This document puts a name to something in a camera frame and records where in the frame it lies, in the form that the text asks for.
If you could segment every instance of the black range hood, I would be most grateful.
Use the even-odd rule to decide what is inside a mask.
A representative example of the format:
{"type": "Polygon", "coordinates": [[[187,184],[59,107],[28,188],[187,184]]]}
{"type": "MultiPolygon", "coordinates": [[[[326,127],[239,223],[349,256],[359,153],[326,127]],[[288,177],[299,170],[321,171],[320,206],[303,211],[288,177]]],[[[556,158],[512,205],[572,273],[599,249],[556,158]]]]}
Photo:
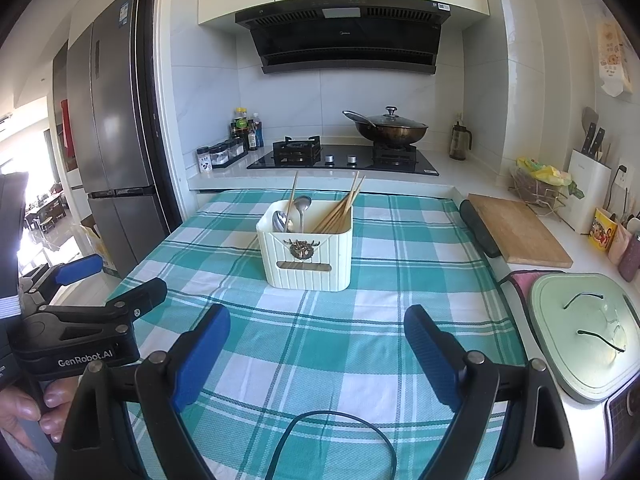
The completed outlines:
{"type": "Polygon", "coordinates": [[[265,74],[388,68],[433,74],[447,4],[431,0],[283,0],[236,12],[265,74]]]}

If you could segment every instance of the green and white plaid tablecloth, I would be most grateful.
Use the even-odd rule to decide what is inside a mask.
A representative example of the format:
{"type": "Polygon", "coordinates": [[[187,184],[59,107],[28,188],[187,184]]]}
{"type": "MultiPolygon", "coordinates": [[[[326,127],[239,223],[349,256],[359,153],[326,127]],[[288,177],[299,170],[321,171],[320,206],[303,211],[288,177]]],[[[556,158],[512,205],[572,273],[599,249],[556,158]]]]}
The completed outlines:
{"type": "MultiPolygon", "coordinates": [[[[343,194],[310,192],[333,200],[343,194]]],[[[182,418],[219,480],[263,478],[290,421],[338,410],[377,425],[416,479],[452,412],[441,405],[404,338],[420,303],[465,349],[523,364],[522,344],[490,268],[451,200],[361,194],[354,206],[351,285],[283,290],[265,279],[255,224],[281,190],[219,193],[136,267],[114,296],[159,276],[166,301],[135,324],[142,357],[168,349],[213,302],[231,334],[197,402],[182,418]]],[[[137,405],[132,423],[152,478],[164,478],[137,405]]],[[[495,410],[470,478],[483,478],[502,425],[495,410]]],[[[380,437],[355,421],[305,419],[287,440],[276,479],[388,478],[380,437]]]]}

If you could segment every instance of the white countertop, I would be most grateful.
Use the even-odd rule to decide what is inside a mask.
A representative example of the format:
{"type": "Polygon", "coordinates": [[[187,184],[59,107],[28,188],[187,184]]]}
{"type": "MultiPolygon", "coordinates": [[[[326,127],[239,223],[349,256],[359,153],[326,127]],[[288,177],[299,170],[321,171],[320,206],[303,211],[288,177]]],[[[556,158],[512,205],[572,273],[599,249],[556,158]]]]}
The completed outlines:
{"type": "MultiPolygon", "coordinates": [[[[197,174],[189,179],[189,188],[199,192],[222,189],[288,189],[295,169],[248,170],[246,167],[269,152],[260,148],[250,152],[236,164],[223,170],[213,170],[210,174],[197,174]]],[[[367,176],[362,186],[363,192],[408,194],[451,198],[460,204],[470,193],[484,194],[498,198],[517,200],[505,187],[496,185],[496,175],[473,160],[463,162],[452,160],[446,153],[423,152],[440,176],[385,171],[361,171],[367,176]]],[[[298,189],[349,190],[355,171],[353,170],[298,170],[298,189]]],[[[586,235],[576,234],[556,216],[540,218],[564,250],[574,261],[568,272],[599,272],[609,276],[627,293],[636,310],[640,312],[640,293],[619,275],[617,268],[607,255],[598,251],[588,242],[586,235]]],[[[519,269],[545,269],[551,267],[523,266],[507,264],[503,258],[490,260],[490,265],[498,280],[509,272],[519,269]]],[[[527,357],[543,358],[529,328],[522,304],[511,285],[503,286],[514,320],[520,332],[527,357]]],[[[600,480],[606,469],[606,429],[604,404],[581,404],[569,397],[560,388],[562,402],[569,420],[580,480],[600,480]]]]}

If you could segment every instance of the purple bottle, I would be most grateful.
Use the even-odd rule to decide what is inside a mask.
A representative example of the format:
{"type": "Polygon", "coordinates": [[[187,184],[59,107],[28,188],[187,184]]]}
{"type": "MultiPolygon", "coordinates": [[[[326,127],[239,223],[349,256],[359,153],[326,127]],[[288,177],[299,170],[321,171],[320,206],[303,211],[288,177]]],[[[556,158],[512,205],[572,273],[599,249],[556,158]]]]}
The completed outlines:
{"type": "Polygon", "coordinates": [[[635,233],[629,245],[626,246],[625,253],[618,264],[618,272],[628,282],[636,276],[636,271],[640,267],[640,232],[635,233]]]}

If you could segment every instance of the wok handle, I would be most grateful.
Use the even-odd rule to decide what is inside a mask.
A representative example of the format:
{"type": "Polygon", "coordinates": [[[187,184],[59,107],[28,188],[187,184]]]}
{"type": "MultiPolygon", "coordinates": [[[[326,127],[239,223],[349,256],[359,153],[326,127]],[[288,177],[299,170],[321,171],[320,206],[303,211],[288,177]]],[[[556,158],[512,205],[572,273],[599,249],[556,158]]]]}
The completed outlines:
{"type": "Polygon", "coordinates": [[[356,112],[352,112],[350,110],[343,110],[342,113],[344,114],[345,117],[347,117],[348,119],[351,119],[354,123],[367,123],[369,126],[372,126],[375,129],[378,129],[378,127],[372,123],[368,117],[365,117],[364,115],[360,115],[357,114],[356,112]]]}

